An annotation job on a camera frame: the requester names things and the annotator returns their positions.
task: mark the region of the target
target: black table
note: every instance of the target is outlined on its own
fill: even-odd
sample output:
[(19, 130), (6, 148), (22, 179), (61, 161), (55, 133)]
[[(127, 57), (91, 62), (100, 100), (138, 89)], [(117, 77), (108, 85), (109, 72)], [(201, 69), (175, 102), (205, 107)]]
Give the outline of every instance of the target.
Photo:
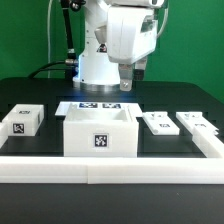
[[(223, 140), (224, 105), (188, 83), (137, 82), (131, 92), (75, 90), (60, 79), (9, 78), (0, 81), (0, 120), (16, 104), (44, 104), (37, 136), (9, 137), (1, 156), (63, 156), (60, 101), (139, 103), (143, 111), (168, 111), (180, 135), (153, 136), (139, 118), (138, 157), (200, 157), (177, 111), (202, 111)], [(1, 223), (223, 223), (222, 185), (1, 184)]]

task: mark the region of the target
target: open white box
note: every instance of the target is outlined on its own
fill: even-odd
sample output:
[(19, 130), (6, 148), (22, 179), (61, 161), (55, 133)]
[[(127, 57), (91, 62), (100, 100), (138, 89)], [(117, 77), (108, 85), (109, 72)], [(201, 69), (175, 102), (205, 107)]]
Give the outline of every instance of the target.
[(94, 105), (70, 104), (64, 120), (64, 156), (137, 157), (139, 125), (129, 108)]

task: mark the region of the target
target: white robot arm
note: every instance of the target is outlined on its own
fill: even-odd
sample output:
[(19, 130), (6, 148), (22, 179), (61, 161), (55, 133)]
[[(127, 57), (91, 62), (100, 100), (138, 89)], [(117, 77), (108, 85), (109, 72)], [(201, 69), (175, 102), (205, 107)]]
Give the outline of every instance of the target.
[(156, 9), (166, 0), (87, 0), (85, 50), (74, 85), (88, 90), (130, 91), (133, 70), (144, 71), (156, 47)]

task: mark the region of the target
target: white cube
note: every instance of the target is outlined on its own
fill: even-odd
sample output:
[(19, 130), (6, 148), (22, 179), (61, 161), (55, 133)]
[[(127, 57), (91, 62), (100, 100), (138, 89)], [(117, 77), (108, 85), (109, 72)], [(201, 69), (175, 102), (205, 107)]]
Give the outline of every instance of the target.
[(7, 125), (4, 123), (0, 123), (0, 148), (4, 145), (7, 139), (8, 139)]
[(3, 119), (9, 136), (35, 136), (44, 119), (43, 105), (17, 104)]
[(71, 104), (64, 121), (64, 156), (137, 157), (138, 127), (127, 107)]

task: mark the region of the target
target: white rectangular block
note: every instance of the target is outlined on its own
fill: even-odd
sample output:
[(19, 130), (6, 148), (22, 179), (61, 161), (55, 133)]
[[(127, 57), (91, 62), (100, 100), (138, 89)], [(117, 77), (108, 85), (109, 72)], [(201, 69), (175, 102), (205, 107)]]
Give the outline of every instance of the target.
[(224, 158), (224, 144), (205, 127), (195, 127), (192, 140), (207, 158)]
[(143, 119), (154, 135), (179, 135), (180, 129), (167, 116), (166, 111), (143, 113)]
[(7, 125), (4, 123), (0, 123), (0, 148), (4, 145), (7, 139), (8, 139)]
[(2, 122), (9, 136), (35, 136), (43, 119), (43, 105), (17, 104)]
[(128, 107), (87, 106), (69, 107), (64, 121), (64, 156), (137, 157), (138, 122)]
[(218, 134), (218, 129), (202, 116), (202, 112), (177, 112), (176, 117), (191, 134), (195, 127), (203, 127), (214, 135)]

